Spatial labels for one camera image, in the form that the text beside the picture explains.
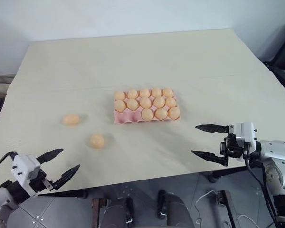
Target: white wall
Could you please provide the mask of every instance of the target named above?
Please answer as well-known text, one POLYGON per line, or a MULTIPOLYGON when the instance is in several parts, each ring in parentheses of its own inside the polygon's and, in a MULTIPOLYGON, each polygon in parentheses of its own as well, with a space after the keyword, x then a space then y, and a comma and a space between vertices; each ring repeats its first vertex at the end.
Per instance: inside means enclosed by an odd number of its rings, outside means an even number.
POLYGON ((0 75, 32 41, 219 28, 268 60, 285 39, 285 0, 0 0, 0 75))

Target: floor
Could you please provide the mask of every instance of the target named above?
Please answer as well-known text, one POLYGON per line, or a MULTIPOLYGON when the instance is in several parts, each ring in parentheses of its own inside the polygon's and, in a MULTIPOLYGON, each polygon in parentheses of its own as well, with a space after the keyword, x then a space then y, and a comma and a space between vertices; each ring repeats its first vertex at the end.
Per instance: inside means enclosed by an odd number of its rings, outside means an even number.
MULTIPOLYGON (((136 226, 165 225, 165 220, 155 216, 156 196, 160 189, 173 192, 183 199, 192 216, 195 227, 201 216, 204 228, 228 228, 228 214, 225 207, 215 205, 213 194, 196 200, 210 190, 229 190, 238 214, 245 214, 261 228, 271 227, 271 218, 264 197, 256 181, 248 172, 232 174, 209 183, 205 173, 142 180, 89 189, 87 199, 62 197, 35 197, 23 203, 8 220, 8 228, 73 228, 91 227, 91 199, 109 196, 112 199, 131 196, 134 200, 136 226)), ((254 228, 245 217, 240 218, 243 228, 254 228)))

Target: egg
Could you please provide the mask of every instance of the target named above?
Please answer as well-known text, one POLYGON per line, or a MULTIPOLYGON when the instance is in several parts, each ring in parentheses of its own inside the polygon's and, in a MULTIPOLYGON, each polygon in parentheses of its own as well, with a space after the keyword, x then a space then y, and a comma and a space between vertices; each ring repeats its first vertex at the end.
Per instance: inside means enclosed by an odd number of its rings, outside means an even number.
POLYGON ((135 111, 138 108, 138 102, 135 99, 129 99, 127 101, 127 107, 130 110, 135 111))
POLYGON ((163 91, 162 91, 162 94, 165 97, 173 97, 174 96, 173 90, 170 89, 170 88, 164 88, 163 91))
POLYGON ((158 96, 157 98, 154 99, 153 105, 157 108, 162 108, 165 106, 165 98, 162 96, 158 96))
POLYGON ((168 116, 168 112, 166 109, 160 108, 160 109, 157 109, 155 112, 155 117, 159 120, 164 120, 167 118, 167 116, 168 116))
POLYGON ((124 100, 125 99, 125 94, 123 91, 116 91, 114 94, 115 100, 124 100))
POLYGON ((162 91, 161 91, 160 88, 154 88, 151 91, 151 95, 154 96, 154 97, 162 96, 162 91))
POLYGON ((152 106, 151 100, 147 97, 143 97, 140 101, 139 104, 142 108, 150 108, 152 106))
POLYGON ((178 107, 170 108, 168 111, 168 116, 173 120, 176 120, 177 118, 179 118, 180 114, 181 112, 178 107))
POLYGON ((90 138, 90 143, 92 147, 100 149, 105 145, 105 139, 100 134, 93 134, 90 138))
POLYGON ((168 106, 169 108, 175 107, 176 106, 176 100, 172 97, 168 97, 166 99, 166 106, 168 106))
POLYGON ((154 117, 154 113, 150 108, 145 108, 142 110, 142 119, 145 121, 151 121, 154 117))
POLYGON ((126 108, 125 102, 122 101, 122 100, 116 100, 115 103, 114 103, 114 108, 115 108, 116 111, 121 113, 126 108))
POLYGON ((78 115, 70 114, 70 115, 65 115, 63 117, 62 123, 64 125, 74 126, 74 125, 78 124, 79 121, 80 121, 80 118, 78 115))
POLYGON ((139 96, 140 97, 149 97, 150 96, 150 91, 147 88, 141 89, 139 91, 139 96))
POLYGON ((127 97, 129 99, 136 99, 138 97, 138 93, 137 93, 137 91, 135 89, 130 89, 128 91, 127 97))

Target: white cable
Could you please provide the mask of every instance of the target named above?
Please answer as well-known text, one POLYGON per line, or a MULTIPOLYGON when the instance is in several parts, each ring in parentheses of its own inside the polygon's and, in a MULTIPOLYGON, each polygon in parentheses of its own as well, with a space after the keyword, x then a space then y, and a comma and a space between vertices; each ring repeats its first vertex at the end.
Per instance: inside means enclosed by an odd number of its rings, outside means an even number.
POLYGON ((211 191, 207 192, 206 194, 202 195, 201 197, 199 197, 199 199, 195 202, 195 209, 196 209, 196 210, 198 211, 198 213, 199 213, 199 218, 198 218, 195 222, 196 222, 196 224, 199 224, 199 225, 200 225, 200 228, 202 228, 202 219, 201 219, 201 217, 200 217, 200 211, 199 211, 199 209, 197 208, 197 203, 198 203, 202 198, 204 198, 205 196, 209 195, 209 194, 212 193, 212 192, 214 192, 215 194, 217 194, 216 191, 211 190, 211 191))
POLYGON ((260 227, 259 227, 251 218, 249 218, 247 215, 240 215, 240 216, 238 217, 238 219, 239 219, 240 217, 245 217, 245 218, 249 219, 257 228, 260 228, 260 227))
MULTIPOLYGON (((195 209, 196 209, 196 210, 198 211, 198 213, 199 213, 199 218, 198 218, 195 222, 196 222, 196 224, 199 224, 199 225, 200 225, 200 228, 202 228, 202 219, 201 219, 201 217, 200 217, 200 211, 199 211, 199 209, 197 208, 197 203, 198 203, 202 198, 204 198, 205 196, 209 195, 209 194, 212 193, 212 192, 214 192, 215 194, 217 194, 216 191, 211 190, 211 191, 207 192, 206 194, 202 195, 201 197, 199 197, 199 199, 195 202, 195 205, 194 205, 194 206, 195 206, 195 209)), ((251 219, 250 217, 248 217, 247 215, 240 215, 240 216, 238 216, 237 219, 240 219, 241 217, 245 217, 245 218, 249 219, 257 228, 260 228, 260 227, 254 222, 254 220, 252 220, 252 219, 251 219)), ((230 224, 229 222, 224 221, 223 223, 225 223, 225 224, 227 224, 227 226, 231 227, 231 224, 230 224)))

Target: egg carton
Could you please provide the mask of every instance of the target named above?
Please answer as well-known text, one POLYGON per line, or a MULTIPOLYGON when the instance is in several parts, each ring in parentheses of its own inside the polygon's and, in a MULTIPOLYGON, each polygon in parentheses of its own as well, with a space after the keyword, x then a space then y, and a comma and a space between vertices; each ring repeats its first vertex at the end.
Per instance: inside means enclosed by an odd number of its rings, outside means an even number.
MULTIPOLYGON (((124 92, 124 94, 126 95, 126 98, 123 100, 125 103, 127 103, 127 101, 129 100, 128 98, 127 98, 127 92, 124 92)), ((153 104, 153 100, 155 99, 155 97, 154 96, 149 96, 148 97, 150 100, 151 100, 151 103, 153 104)), ((177 106, 177 99, 176 99, 176 97, 175 96, 173 96, 173 98, 175 99, 175 101, 176 101, 176 107, 178 107, 177 106)), ((119 112, 119 111, 116 111, 116 110, 114 110, 114 123, 115 124, 124 124, 124 123, 137 123, 137 122, 141 122, 141 121, 144 121, 144 122, 147 122, 146 120, 144 120, 143 118, 142 118, 142 110, 144 109, 144 108, 142 108, 142 107, 140 107, 140 100, 141 100, 141 97, 137 97, 136 99, 135 99, 137 102, 138 102, 138 108, 135 110, 135 111, 132 111, 131 109, 129 109, 128 107, 126 107, 126 109, 125 110, 123 110, 121 113, 119 112)), ((163 119, 163 120, 159 120, 158 118, 156 118, 155 117, 155 111, 157 110, 157 109, 159 109, 159 108, 157 108, 157 107, 155 107, 155 106, 151 106, 150 107, 150 109, 153 111, 153 113, 154 113, 154 117, 153 117, 153 119, 151 120, 151 121, 165 121, 165 120, 173 120, 173 119, 171 119, 169 116, 167 116, 165 119, 163 119)), ((165 110, 169 110, 170 108, 168 107, 168 106, 164 106, 163 107, 163 109, 165 109, 165 110)))

